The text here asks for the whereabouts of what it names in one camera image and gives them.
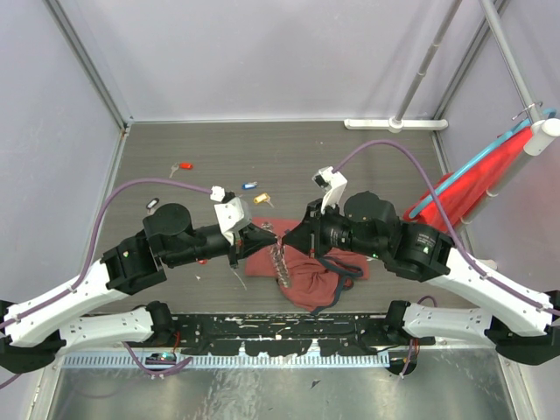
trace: red cloth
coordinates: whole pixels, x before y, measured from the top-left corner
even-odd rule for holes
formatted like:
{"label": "red cloth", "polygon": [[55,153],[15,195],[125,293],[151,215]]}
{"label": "red cloth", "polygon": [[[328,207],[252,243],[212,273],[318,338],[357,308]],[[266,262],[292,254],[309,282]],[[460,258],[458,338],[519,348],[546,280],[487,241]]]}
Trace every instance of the red cloth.
{"label": "red cloth", "polygon": [[[461,217],[467,216],[479,204],[484,198],[486,190],[494,186],[503,176],[506,169],[519,156],[523,146],[532,136],[530,128],[521,130],[439,194],[439,200],[444,205],[445,212],[454,227],[459,224]],[[436,186],[439,186],[451,175],[452,173],[444,175]],[[445,227],[441,214],[433,201],[416,218],[410,218],[410,212],[429,193],[426,192],[414,206],[404,213],[402,218],[406,221],[417,221],[442,232],[447,232],[447,227]]]}
{"label": "red cloth", "polygon": [[[266,219],[255,217],[253,223],[260,227],[265,221],[272,224],[274,233],[283,236],[286,230],[292,230],[298,225],[297,220]],[[352,252],[333,249],[329,254],[345,264],[355,265],[362,269],[363,276],[369,278],[369,267],[366,257]],[[295,305],[307,311],[318,307],[328,306],[334,300],[334,292],[339,283],[339,275],[327,270],[314,258],[303,255],[292,247],[285,247],[284,260],[290,273],[291,287],[282,285],[280,290]],[[269,248],[261,249],[247,259],[245,275],[249,277],[276,277],[277,273],[272,265]]]}

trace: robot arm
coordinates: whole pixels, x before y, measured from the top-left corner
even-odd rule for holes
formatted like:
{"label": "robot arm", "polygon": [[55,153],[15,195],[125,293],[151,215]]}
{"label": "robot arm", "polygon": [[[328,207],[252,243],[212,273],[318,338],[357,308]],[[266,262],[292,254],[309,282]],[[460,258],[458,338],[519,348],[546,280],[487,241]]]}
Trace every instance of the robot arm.
{"label": "robot arm", "polygon": [[75,279],[21,304],[0,301],[0,322],[16,321],[2,330],[0,366],[23,373],[83,347],[118,341],[166,342],[174,328],[165,304],[152,302],[115,315],[83,314],[162,283],[166,280],[163,264],[174,268],[227,256],[236,268],[238,260],[277,242],[274,234],[251,223],[244,201],[221,191],[212,197],[221,201],[214,206],[218,224],[194,229],[184,206],[166,204],[144,218],[142,231],[105,252],[91,265],[83,283],[56,303],[26,317],[19,315],[70,288]]}
{"label": "robot arm", "polygon": [[[542,293],[513,282],[472,257],[488,275],[542,305],[541,309],[513,296],[480,276],[454,247],[452,238],[433,227],[399,219],[388,201],[371,192],[350,197],[340,214],[340,188],[332,187],[332,168],[313,180],[330,197],[308,204],[302,222],[283,244],[320,258],[332,248],[372,256],[398,277],[426,282],[457,293],[480,309],[427,308],[395,301],[387,327],[404,338],[439,336],[496,346],[504,356],[526,364],[540,364],[560,354],[560,328],[545,311],[560,307],[560,293]],[[340,179],[336,185],[346,185]]]}

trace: metal pole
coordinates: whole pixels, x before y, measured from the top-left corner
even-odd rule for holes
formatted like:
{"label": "metal pole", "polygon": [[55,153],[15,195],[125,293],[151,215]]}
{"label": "metal pole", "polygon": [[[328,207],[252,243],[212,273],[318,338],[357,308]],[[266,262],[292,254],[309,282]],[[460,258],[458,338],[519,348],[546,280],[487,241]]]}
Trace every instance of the metal pole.
{"label": "metal pole", "polygon": [[412,81],[412,84],[409,87],[409,91],[404,96],[404,100],[402,101],[402,104],[395,115],[394,120],[396,122],[399,123],[403,119],[406,109],[409,107],[410,103],[412,102],[412,98],[414,97],[414,94],[417,92],[418,88],[420,87],[420,83],[422,83],[422,79],[426,75],[426,72],[428,71],[428,67],[430,66],[430,63],[434,58],[434,55],[436,55],[436,52],[438,51],[439,45],[441,44],[441,41],[444,39],[444,35],[447,32],[447,29],[449,28],[449,25],[451,24],[453,17],[457,12],[457,9],[461,5],[461,1],[462,0],[454,0],[450,9],[447,11],[444,21],[442,22],[441,26],[439,26],[436,36],[431,42],[431,45],[428,48],[428,51],[426,52],[426,55],[423,58],[420,68],[416,72],[416,76],[414,77],[414,80]]}
{"label": "metal pole", "polygon": [[528,118],[532,123],[541,121],[543,119],[541,114],[541,107],[538,106],[535,99],[533,99],[533,95],[530,93],[529,87],[523,79],[522,72],[517,65],[514,54],[509,48],[508,39],[506,38],[506,33],[501,27],[500,15],[498,15],[498,12],[494,7],[494,2],[492,0],[480,0],[480,5],[484,9],[486,20],[488,21],[488,25],[490,26],[490,29],[492,30],[492,33],[496,38],[496,42],[498,43],[498,47],[500,48],[501,56],[506,62],[507,70],[509,71],[509,75],[511,76],[512,81],[514,81],[515,88],[517,89],[517,93],[521,98],[523,107],[527,110]]}
{"label": "metal pole", "polygon": [[[495,0],[494,4],[496,5],[496,10],[498,11],[498,14],[500,16],[503,15],[503,12],[508,7],[510,1],[511,0]],[[489,36],[490,25],[488,25],[487,19],[483,17],[482,21],[479,24],[479,28],[476,31],[476,34],[474,35],[474,37],[472,37],[472,41],[466,50],[465,56],[461,60],[461,64],[459,64],[457,70],[455,71],[455,74],[453,75],[451,81],[445,89],[439,106],[434,113],[434,120],[441,120],[442,118],[444,118],[444,115],[447,112],[447,107],[451,103],[455,94],[458,92],[459,87],[463,83],[463,80],[465,79],[473,64],[476,62],[476,59],[479,57],[482,46],[486,44]]]}

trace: white connector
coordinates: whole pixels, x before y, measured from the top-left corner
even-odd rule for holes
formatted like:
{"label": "white connector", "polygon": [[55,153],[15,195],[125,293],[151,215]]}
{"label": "white connector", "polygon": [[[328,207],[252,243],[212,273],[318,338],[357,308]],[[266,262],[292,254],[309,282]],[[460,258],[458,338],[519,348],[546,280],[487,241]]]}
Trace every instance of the white connector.
{"label": "white connector", "polygon": [[560,120],[549,118],[535,122],[531,126],[533,136],[525,144],[523,149],[530,156],[540,155],[555,138],[560,137]]}
{"label": "white connector", "polygon": [[224,198],[226,197],[226,190],[224,190],[221,186],[213,186],[212,187],[212,194],[210,195],[210,200],[218,201],[221,203]]}
{"label": "white connector", "polygon": [[333,167],[319,169],[313,177],[313,181],[325,192],[321,213],[325,214],[328,206],[335,207],[339,204],[340,198],[347,187],[348,181],[340,172],[333,173]]}

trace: red bag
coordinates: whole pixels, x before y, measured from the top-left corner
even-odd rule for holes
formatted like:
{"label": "red bag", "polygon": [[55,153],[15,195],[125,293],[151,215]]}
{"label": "red bag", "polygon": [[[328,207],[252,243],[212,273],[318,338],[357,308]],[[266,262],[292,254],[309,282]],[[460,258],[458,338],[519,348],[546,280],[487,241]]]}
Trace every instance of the red bag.
{"label": "red bag", "polygon": [[[498,182],[532,136],[531,128],[527,127],[521,130],[485,156],[473,168],[439,194],[439,200],[442,202],[454,228],[459,224],[462,217],[467,216],[478,205],[486,195],[486,191]],[[437,182],[436,187],[451,175],[452,173],[444,175]],[[410,212],[429,193],[426,192],[414,206],[404,213],[402,218],[406,221],[417,221],[418,223],[430,225],[447,233],[447,227],[445,227],[443,218],[433,201],[417,217],[414,219],[410,218]]]}

